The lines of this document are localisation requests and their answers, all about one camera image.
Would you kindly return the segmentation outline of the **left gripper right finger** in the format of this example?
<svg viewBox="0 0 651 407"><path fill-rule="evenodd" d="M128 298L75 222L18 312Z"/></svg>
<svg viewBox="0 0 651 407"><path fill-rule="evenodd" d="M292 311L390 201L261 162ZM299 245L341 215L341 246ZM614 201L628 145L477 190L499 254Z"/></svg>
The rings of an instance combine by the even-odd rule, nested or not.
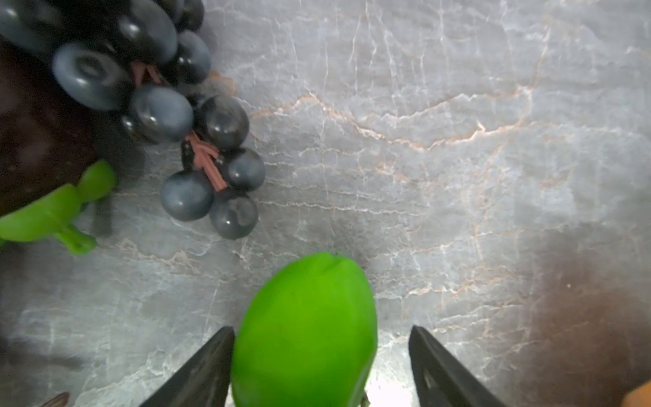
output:
<svg viewBox="0 0 651 407"><path fill-rule="evenodd" d="M505 407L424 327L412 327L409 353L420 406Z"/></svg>

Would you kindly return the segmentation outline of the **green lime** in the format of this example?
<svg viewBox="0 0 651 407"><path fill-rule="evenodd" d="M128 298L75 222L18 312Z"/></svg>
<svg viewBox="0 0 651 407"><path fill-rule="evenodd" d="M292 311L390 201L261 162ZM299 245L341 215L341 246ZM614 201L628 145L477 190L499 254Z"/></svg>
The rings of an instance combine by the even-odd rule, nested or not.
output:
<svg viewBox="0 0 651 407"><path fill-rule="evenodd" d="M312 254L259 290L232 357L237 406L358 406L378 349L371 285L352 259Z"/></svg>

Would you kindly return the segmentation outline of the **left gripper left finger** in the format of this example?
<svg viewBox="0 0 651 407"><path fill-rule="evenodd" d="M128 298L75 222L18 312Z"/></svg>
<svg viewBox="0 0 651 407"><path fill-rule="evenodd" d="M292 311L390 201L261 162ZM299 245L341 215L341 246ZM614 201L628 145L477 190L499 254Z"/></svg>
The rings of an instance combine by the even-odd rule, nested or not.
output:
<svg viewBox="0 0 651 407"><path fill-rule="evenodd" d="M141 407L224 407L235 338L233 327L222 327Z"/></svg>

